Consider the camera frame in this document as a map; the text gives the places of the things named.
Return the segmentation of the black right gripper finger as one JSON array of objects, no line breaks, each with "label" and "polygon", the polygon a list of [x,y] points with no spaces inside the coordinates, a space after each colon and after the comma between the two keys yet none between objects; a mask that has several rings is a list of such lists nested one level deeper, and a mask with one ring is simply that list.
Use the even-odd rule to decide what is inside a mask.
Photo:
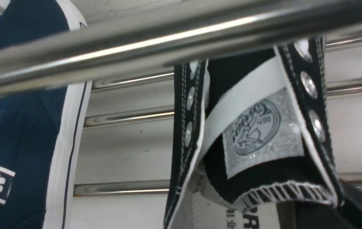
[{"label": "black right gripper finger", "polygon": [[311,202],[277,203],[282,229],[362,229],[362,191],[342,181],[343,203],[331,207]]}]

